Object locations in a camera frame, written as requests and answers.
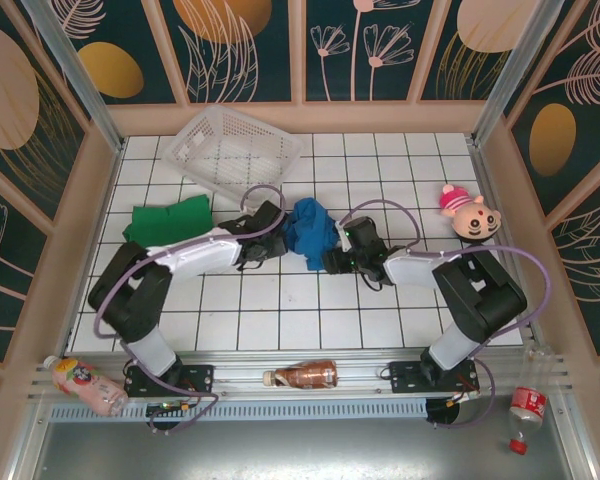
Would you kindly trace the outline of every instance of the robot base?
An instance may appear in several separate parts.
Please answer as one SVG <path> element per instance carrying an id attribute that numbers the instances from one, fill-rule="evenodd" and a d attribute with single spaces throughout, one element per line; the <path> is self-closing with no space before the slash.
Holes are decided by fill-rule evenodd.
<path id="1" fill-rule="evenodd" d="M 423 375 L 420 364 L 419 361 L 389 364 L 389 380 L 393 393 L 443 393 L 452 396 L 458 392 L 480 389 L 476 366 L 472 360 L 460 362 L 446 372 L 435 385 Z"/>
<path id="2" fill-rule="evenodd" d="M 183 365 L 180 367 L 180 375 L 174 386 L 196 392 L 211 392 L 213 365 Z M 130 366 L 127 369 L 124 390 L 131 398 L 184 396 L 154 383 L 137 366 Z"/>

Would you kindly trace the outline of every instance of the pink drink bottle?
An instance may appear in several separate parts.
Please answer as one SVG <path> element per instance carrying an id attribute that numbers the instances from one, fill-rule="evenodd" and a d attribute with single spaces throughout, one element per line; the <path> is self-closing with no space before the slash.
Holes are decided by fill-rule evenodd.
<path id="1" fill-rule="evenodd" d="M 127 393 L 118 384 L 75 358 L 47 357 L 44 366 L 51 370 L 53 384 L 58 390 L 79 397 L 98 415 L 118 415 L 129 401 Z"/>
<path id="2" fill-rule="evenodd" d="M 547 405 L 543 392 L 549 384 L 555 360 L 548 346 L 531 345 L 525 351 L 522 372 L 509 408 L 509 448 L 519 455 L 527 453 L 527 439 L 542 426 Z"/>

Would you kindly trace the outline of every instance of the stuffed toy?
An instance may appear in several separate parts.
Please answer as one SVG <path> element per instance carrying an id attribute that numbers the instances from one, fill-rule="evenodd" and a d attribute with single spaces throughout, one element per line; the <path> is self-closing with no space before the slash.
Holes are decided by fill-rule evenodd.
<path id="1" fill-rule="evenodd" d="M 442 215 L 451 217 L 451 225 L 460 240 L 482 243 L 490 239 L 502 225 L 500 212 L 484 205 L 484 197 L 471 198 L 462 187 L 445 185 L 440 196 Z"/>

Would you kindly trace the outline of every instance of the clear plastic bottle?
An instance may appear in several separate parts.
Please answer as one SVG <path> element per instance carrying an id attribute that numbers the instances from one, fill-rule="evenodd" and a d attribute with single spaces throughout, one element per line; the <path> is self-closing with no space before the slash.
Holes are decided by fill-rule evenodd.
<path id="1" fill-rule="evenodd" d="M 129 401 L 127 393 L 117 383 L 75 358 L 47 357 L 44 366 L 51 370 L 53 384 L 58 390 L 79 397 L 98 415 L 118 415 Z"/>
<path id="2" fill-rule="evenodd" d="M 263 383 L 267 387 L 333 388 L 338 385 L 338 372 L 332 360 L 304 362 L 264 372 Z"/>
<path id="3" fill-rule="evenodd" d="M 527 453 L 527 439 L 542 426 L 547 404 L 543 392 L 546 391 L 555 361 L 549 346 L 532 344 L 525 351 L 522 372 L 509 408 L 509 448 L 519 455 Z"/>

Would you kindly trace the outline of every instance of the bottle label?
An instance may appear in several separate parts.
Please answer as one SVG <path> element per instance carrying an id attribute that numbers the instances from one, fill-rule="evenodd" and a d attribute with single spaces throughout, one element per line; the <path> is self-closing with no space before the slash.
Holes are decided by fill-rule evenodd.
<path id="1" fill-rule="evenodd" d="M 65 358 L 55 368 L 56 372 L 64 373 L 67 382 L 77 385 L 87 385 L 97 380 L 98 372 L 91 365 L 77 361 L 75 358 Z"/>
<path id="2" fill-rule="evenodd" d="M 78 365 L 78 361 L 75 358 L 63 358 L 54 370 L 59 373 L 67 373 L 72 371 L 76 365 Z"/>
<path id="3" fill-rule="evenodd" d="M 518 387 L 515 392 L 513 392 L 513 400 L 511 401 L 512 407 L 529 410 L 542 418 L 544 417 L 546 405 L 547 397 L 532 388 Z"/>

